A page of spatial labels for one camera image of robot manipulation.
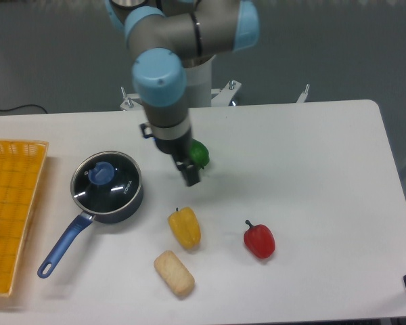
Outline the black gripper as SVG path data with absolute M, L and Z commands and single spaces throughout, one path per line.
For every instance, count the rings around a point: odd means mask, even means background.
M 139 128 L 145 139 L 153 138 L 156 147 L 173 158 L 186 186 L 192 187 L 200 182 L 200 168 L 193 163 L 190 154 L 193 139 L 190 123 L 167 128 L 142 123 Z

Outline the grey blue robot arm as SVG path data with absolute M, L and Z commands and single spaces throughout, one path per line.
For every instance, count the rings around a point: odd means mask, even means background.
M 131 80 L 147 117 L 140 129 L 172 157 L 187 186 L 200 182 L 184 63 L 256 45 L 258 12 L 251 1 L 106 1 L 125 36 Z

